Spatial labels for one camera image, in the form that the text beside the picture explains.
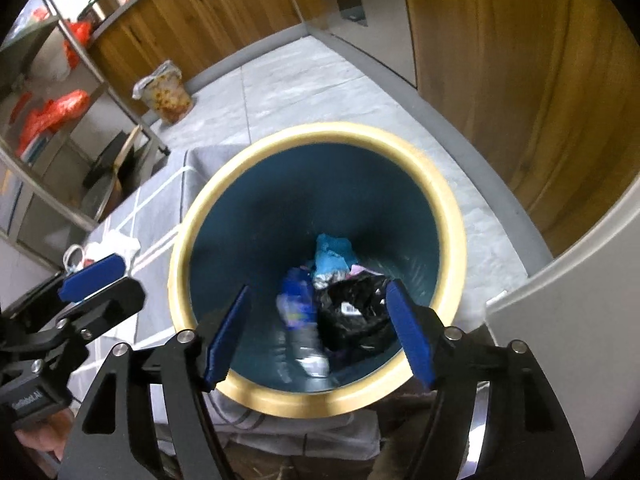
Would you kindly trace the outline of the person's left hand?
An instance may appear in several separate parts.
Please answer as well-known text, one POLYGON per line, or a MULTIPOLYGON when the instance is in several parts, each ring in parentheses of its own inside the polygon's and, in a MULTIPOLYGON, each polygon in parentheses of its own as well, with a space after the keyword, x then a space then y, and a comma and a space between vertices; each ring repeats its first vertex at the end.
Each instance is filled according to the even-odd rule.
POLYGON ((17 429, 14 434, 25 448, 52 453, 57 460, 62 460, 74 420, 74 413, 66 408, 35 425, 17 429))

